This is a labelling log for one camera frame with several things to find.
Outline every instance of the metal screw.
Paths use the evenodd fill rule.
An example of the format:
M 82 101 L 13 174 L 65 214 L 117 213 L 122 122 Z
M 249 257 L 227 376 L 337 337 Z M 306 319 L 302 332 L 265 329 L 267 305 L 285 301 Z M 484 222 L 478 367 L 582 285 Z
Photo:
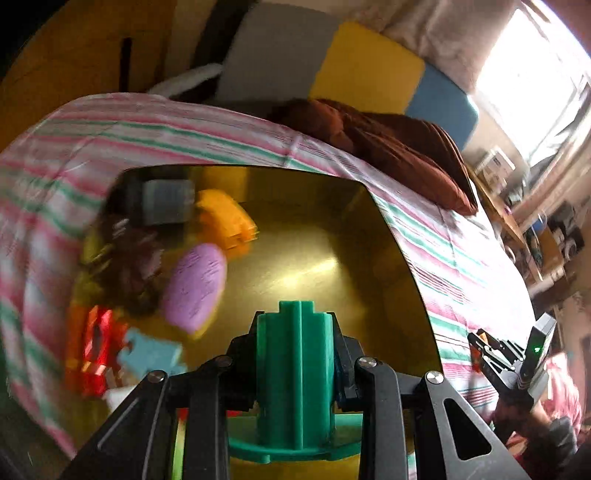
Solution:
M 228 368 L 234 363 L 234 360 L 231 356 L 227 355 L 220 355 L 216 357 L 216 365 L 218 368 Z
M 427 380 L 430 381 L 431 383 L 434 383 L 436 385 L 439 385 L 441 382 L 443 382 L 444 376 L 441 372 L 436 372 L 435 370 L 431 370 L 430 372 L 427 372 Z
M 378 364 L 378 361 L 375 358 L 371 358 L 370 356 L 362 356 L 359 357 L 357 363 L 363 368 L 373 368 Z
M 166 372 L 163 372 L 162 370 L 152 370 L 148 374 L 148 382 L 160 383 L 164 380 L 164 377 L 166 377 Z

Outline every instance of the gray cushion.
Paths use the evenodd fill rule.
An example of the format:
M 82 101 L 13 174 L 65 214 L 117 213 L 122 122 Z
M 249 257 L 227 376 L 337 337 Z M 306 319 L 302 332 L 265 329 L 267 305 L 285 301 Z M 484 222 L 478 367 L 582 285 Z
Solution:
M 256 4 L 224 61 L 216 100 L 307 98 L 339 24 L 308 8 Z

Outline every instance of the window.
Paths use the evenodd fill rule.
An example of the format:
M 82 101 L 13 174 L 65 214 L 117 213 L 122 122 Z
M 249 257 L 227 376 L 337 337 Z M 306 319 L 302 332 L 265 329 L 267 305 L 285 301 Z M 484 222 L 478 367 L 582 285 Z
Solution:
M 589 58 L 549 10 L 516 10 L 476 82 L 476 94 L 533 166 L 568 136 Z

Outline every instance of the bright window light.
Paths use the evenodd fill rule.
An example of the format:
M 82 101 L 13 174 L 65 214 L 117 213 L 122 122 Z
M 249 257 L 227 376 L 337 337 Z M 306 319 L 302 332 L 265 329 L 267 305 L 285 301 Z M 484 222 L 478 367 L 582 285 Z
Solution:
M 555 130 L 580 83 L 573 81 L 572 65 L 558 57 L 560 45 L 551 45 L 540 30 L 518 9 L 476 83 L 477 95 L 528 161 Z

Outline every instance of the hand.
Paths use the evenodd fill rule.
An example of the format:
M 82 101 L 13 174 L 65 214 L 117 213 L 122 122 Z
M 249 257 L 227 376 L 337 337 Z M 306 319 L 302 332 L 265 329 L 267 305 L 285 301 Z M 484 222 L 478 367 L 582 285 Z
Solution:
M 508 421 L 514 424 L 515 431 L 527 439 L 543 435 L 551 423 L 541 402 L 528 411 L 520 405 L 508 405 L 501 399 L 496 404 L 493 419 L 495 423 Z

